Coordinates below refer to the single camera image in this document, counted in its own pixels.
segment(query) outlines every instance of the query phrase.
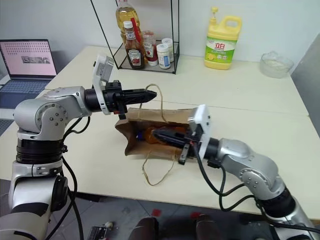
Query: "white jar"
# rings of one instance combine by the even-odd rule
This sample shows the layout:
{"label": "white jar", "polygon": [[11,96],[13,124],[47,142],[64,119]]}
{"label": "white jar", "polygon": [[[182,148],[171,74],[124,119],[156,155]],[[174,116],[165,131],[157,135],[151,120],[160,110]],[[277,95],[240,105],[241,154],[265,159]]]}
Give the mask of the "white jar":
{"label": "white jar", "polygon": [[159,66],[162,69],[170,68],[170,53],[167,44],[159,44],[156,46],[156,52],[158,54]]}
{"label": "white jar", "polygon": [[170,62],[172,63],[174,61],[174,41],[171,38],[164,38],[161,40],[163,44],[167,44],[169,47],[169,53],[170,53]]}

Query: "wire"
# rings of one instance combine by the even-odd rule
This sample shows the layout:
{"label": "wire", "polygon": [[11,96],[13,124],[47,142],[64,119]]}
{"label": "wire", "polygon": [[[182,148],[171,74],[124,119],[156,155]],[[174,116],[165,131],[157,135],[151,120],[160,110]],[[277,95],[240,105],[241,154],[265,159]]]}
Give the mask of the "wire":
{"label": "wire", "polygon": [[276,228],[284,228],[284,229],[295,229],[295,230],[302,230],[302,231],[307,231],[307,232],[314,232],[316,234],[320,234],[320,229],[313,228],[313,227],[307,227],[307,226],[299,226],[299,225],[289,225],[289,224],[284,224],[284,223],[279,223],[279,222],[274,222],[271,221],[263,211],[262,207],[258,204],[257,200],[255,201],[256,207],[260,210],[261,215],[264,216],[265,221],[276,227]]}
{"label": "wire", "polygon": [[235,186],[234,188],[232,188],[231,190],[227,191],[227,192],[223,192],[224,188],[225,188],[225,184],[226,184],[226,170],[223,166],[220,166],[220,168],[222,169],[222,183],[221,183],[221,187],[220,190],[218,190],[213,184],[212,182],[209,180],[208,175],[206,174],[206,171],[204,169],[204,166],[202,164],[201,158],[199,156],[199,149],[198,149],[198,144],[196,142],[192,142],[191,143],[194,154],[196,156],[200,171],[202,173],[202,176],[204,178],[204,180],[206,181],[206,183],[209,185],[209,187],[219,196],[219,206],[220,209],[223,212],[229,212],[231,210],[233,210],[234,208],[236,208],[239,204],[241,204],[243,201],[250,199],[250,198],[254,198],[255,196],[253,195],[247,195],[243,198],[241,198],[239,201],[237,201],[235,204],[233,204],[232,206],[228,207],[228,208],[224,208],[223,204],[222,204],[222,198],[225,196],[228,196],[229,194],[233,193],[235,190],[241,188],[244,186],[244,184],[239,184],[237,186]]}
{"label": "wire", "polygon": [[[64,133],[63,138],[62,138],[62,142],[64,143],[64,141],[66,140],[66,137],[71,134],[71,133],[75,133],[75,134],[81,134],[83,133],[89,126],[90,123],[90,116],[88,116],[87,119],[87,123],[84,126],[84,128],[80,131],[76,131],[73,130],[74,127],[80,123],[80,121],[82,120],[82,117],[78,118],[69,128],[68,130]],[[73,207],[74,209],[74,213],[75,213],[75,217],[78,223],[78,228],[79,228],[79,237],[80,240],[84,240],[84,232],[83,232],[83,226],[82,226],[82,221],[81,221],[81,217],[80,217],[80,213],[77,207],[77,204],[75,202],[76,200],[76,194],[77,194],[77,190],[78,190],[78,182],[77,182],[77,178],[75,173],[73,172],[73,170],[71,169],[70,165],[67,163],[66,159],[62,156],[62,161],[63,164],[65,165],[65,167],[68,169],[68,171],[71,174],[72,180],[73,180],[73,194],[70,191],[70,188],[68,187],[68,195],[70,197],[70,204],[68,205],[67,209],[65,210],[64,214],[62,215],[61,219],[59,220],[59,222],[56,224],[56,226],[54,227],[54,229],[50,232],[50,234],[45,238],[45,240],[49,240],[57,231],[57,229],[60,227],[60,225],[62,224],[62,222],[64,221],[64,219],[66,218],[66,216],[68,215],[68,213],[70,212],[71,207]]]}

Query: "red object on floor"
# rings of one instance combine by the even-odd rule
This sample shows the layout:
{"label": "red object on floor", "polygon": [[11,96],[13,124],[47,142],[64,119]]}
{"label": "red object on floor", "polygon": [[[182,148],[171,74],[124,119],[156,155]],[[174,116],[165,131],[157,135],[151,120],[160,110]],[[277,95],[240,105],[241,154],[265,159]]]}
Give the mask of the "red object on floor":
{"label": "red object on floor", "polygon": [[201,215],[201,212],[194,211],[190,214],[191,219],[197,219]]}
{"label": "red object on floor", "polygon": [[151,213],[151,216],[153,216],[153,217],[160,217],[161,216],[161,210],[160,209],[153,209],[152,210],[152,213]]}

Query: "white wall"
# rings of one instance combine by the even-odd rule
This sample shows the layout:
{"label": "white wall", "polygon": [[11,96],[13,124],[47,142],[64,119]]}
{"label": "white wall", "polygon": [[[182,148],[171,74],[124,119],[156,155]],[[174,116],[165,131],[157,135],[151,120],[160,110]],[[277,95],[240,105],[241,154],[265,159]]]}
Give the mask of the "white wall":
{"label": "white wall", "polygon": [[[118,46],[115,1],[93,2],[109,42]],[[171,36],[169,0],[129,2],[139,14],[142,30]],[[213,5],[219,7],[219,21],[225,15],[242,17],[234,55],[238,60],[259,61],[263,53],[275,50],[297,64],[320,32],[319,0],[180,0],[181,54],[204,55]],[[106,45],[89,0],[0,0],[0,38],[48,38],[62,65],[86,45]]]}

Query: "laptop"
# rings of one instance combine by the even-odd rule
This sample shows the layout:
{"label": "laptop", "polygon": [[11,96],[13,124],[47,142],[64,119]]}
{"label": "laptop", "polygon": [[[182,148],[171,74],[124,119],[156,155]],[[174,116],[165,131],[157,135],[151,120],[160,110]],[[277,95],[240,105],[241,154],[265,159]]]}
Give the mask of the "laptop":
{"label": "laptop", "polygon": [[47,39],[0,40],[0,51],[10,77],[0,88],[0,108],[34,99],[57,75]]}

